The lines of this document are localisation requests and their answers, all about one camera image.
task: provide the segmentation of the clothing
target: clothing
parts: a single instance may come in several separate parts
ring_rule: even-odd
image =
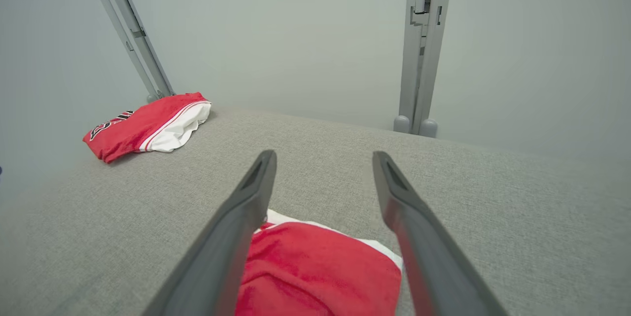
[[[252,237],[235,314],[394,315],[401,265],[377,241],[268,210]]]
[[[83,141],[106,163],[130,152],[172,152],[207,120],[210,106],[199,92],[169,96],[124,111],[89,131]]]

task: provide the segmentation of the gray metal frame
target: gray metal frame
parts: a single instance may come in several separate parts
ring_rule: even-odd
[[[131,1],[101,0],[101,2],[149,91],[148,101],[175,94]]]
[[[433,87],[438,71],[442,36],[445,31],[449,0],[432,0],[430,4],[429,29],[423,57],[423,71],[420,75],[419,90],[417,91],[416,108],[412,121],[412,134],[435,137],[437,125],[426,121],[429,118],[432,105]]]
[[[144,87],[149,92],[147,101],[156,100],[157,98],[159,98],[158,92],[156,92],[156,89],[155,87],[153,87],[153,83],[151,82],[151,79],[149,79],[149,76],[144,71],[144,67],[142,67],[142,63],[140,62],[140,59],[138,58],[138,54],[136,53],[136,51],[133,50],[133,48],[131,48],[130,44],[132,43],[132,41],[131,39],[128,38],[128,35],[125,32],[124,26],[120,23],[120,20],[118,18],[116,11],[114,10],[112,6],[112,3],[110,2],[110,0],[101,0],[101,2],[103,3],[103,7],[105,8],[106,13],[110,17],[110,20],[112,20],[114,29],[116,30],[116,33],[118,34],[120,41],[122,42],[125,50],[127,51],[129,55],[129,59],[131,60],[132,64],[134,64],[134,67],[136,67],[136,71],[138,71],[140,80],[142,80]]]
[[[394,131],[410,132],[414,108],[419,87],[419,51],[421,47],[422,26],[413,21],[413,10],[417,0],[406,0],[405,31],[403,35],[403,68],[401,69],[401,96],[399,97],[399,116],[395,119]],[[405,118],[409,125],[404,125]]]

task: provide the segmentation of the gray upholstered surface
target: gray upholstered surface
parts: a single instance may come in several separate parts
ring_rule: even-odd
[[[140,313],[263,149],[281,213],[398,250],[370,168],[385,150],[511,314],[631,314],[628,168],[225,109],[171,154],[92,159],[0,206],[0,314]]]

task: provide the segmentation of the white wall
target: white wall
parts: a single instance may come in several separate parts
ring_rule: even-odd
[[[631,0],[449,0],[438,137],[631,159]]]
[[[147,94],[101,0],[0,0],[0,198],[96,159],[84,134]]]
[[[178,92],[392,130],[406,0],[132,0]]]

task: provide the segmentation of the red cloth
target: red cloth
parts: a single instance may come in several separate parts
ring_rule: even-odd
[[[199,92],[162,98],[102,123],[88,132],[83,141],[97,158],[112,163],[130,152],[144,152],[147,138],[176,119],[188,105],[202,101],[207,102]]]
[[[336,231],[285,222],[255,233],[235,314],[394,315],[401,270]]]

